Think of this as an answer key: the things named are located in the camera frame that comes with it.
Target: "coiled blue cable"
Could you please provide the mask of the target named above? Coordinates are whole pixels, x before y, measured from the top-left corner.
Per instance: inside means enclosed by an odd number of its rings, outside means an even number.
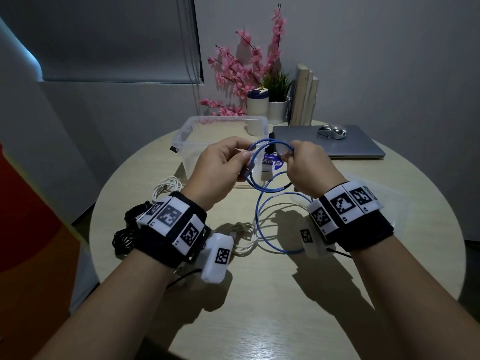
[[[263,204],[260,206],[260,201],[262,200],[262,197],[264,195],[264,193],[279,193],[279,192],[282,192],[284,190],[286,190],[288,187],[290,187],[292,185],[292,183],[288,183],[285,187],[280,187],[280,188],[268,188],[268,186],[270,185],[270,183],[272,183],[272,181],[278,177],[279,175],[281,174],[286,174],[286,172],[280,172],[280,173],[277,173],[275,174],[268,182],[267,184],[265,184],[265,187],[262,187],[260,185],[258,185],[255,181],[254,181],[254,177],[252,175],[252,172],[254,170],[254,162],[255,162],[255,158],[257,157],[257,155],[265,148],[267,148],[268,146],[272,145],[272,144],[282,144],[282,145],[285,145],[287,148],[289,148],[292,152],[293,152],[293,147],[290,145],[290,144],[287,144],[286,142],[284,141],[279,141],[279,140],[275,140],[273,138],[264,138],[264,139],[261,139],[261,140],[258,140],[256,143],[254,143],[253,145],[251,145],[248,149],[249,152],[251,152],[253,149],[255,149],[255,147],[257,146],[257,144],[259,143],[263,143],[263,142],[267,142],[266,144],[262,145],[260,148],[258,148],[258,150],[253,154],[253,156],[251,157],[251,161],[250,161],[250,166],[249,166],[249,170],[250,170],[250,173],[249,175],[247,175],[247,172],[245,172],[245,178],[247,180],[247,182],[249,183],[250,186],[254,187],[256,190],[260,191],[260,196],[258,197],[258,200],[257,200],[257,206],[255,208],[255,223],[257,225],[257,230],[258,230],[258,233],[260,234],[261,238],[263,239],[264,242],[266,242],[271,248],[277,250],[278,252],[282,253],[282,254],[287,254],[287,255],[294,255],[294,254],[300,254],[300,253],[303,253],[305,251],[304,248],[301,248],[301,249],[298,249],[298,250],[283,250],[281,248],[277,248],[276,246],[274,246],[271,242],[269,242],[266,237],[264,236],[263,232],[262,232],[262,229],[260,228],[260,222],[259,222],[259,216],[260,216],[260,212],[262,211],[263,207],[267,204],[268,201],[270,201],[271,199],[275,198],[275,197],[279,197],[279,196],[282,196],[284,194],[295,194],[297,196],[300,196],[300,197],[303,197],[305,198],[308,202],[312,202],[312,200],[310,199],[310,197],[308,196],[305,196],[304,194],[302,193],[297,193],[297,192],[284,192],[284,193],[280,193],[280,194],[276,194],[272,197],[269,197],[265,202],[263,202]]]

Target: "hand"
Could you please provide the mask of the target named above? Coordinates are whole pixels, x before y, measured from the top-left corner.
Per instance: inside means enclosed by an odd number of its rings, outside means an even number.
[[[205,211],[224,199],[235,186],[244,182],[241,174],[252,154],[246,150],[251,141],[232,136],[209,145],[198,158],[197,165],[182,193]]]
[[[333,187],[347,182],[320,145],[298,140],[291,145],[293,154],[286,153],[283,159],[288,178],[300,192],[320,198]]]

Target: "plant pot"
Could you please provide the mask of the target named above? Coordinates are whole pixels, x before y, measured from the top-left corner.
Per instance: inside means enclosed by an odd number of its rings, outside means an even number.
[[[287,111],[289,110],[290,97],[285,102],[268,103],[268,123],[272,125],[283,124],[287,120]]]

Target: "bottle lid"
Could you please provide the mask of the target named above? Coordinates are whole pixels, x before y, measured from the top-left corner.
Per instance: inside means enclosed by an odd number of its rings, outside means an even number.
[[[264,98],[268,98],[268,89],[267,88],[257,88],[255,90],[250,90],[247,94],[248,98],[252,100],[263,100]]]

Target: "gray laptop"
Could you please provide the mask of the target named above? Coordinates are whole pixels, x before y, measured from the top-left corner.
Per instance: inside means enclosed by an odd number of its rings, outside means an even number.
[[[293,140],[321,145],[331,158],[337,159],[382,159],[385,152],[357,125],[345,125],[346,138],[336,140],[318,135],[320,126],[274,126],[275,139],[290,143]],[[282,154],[286,147],[277,144]]]

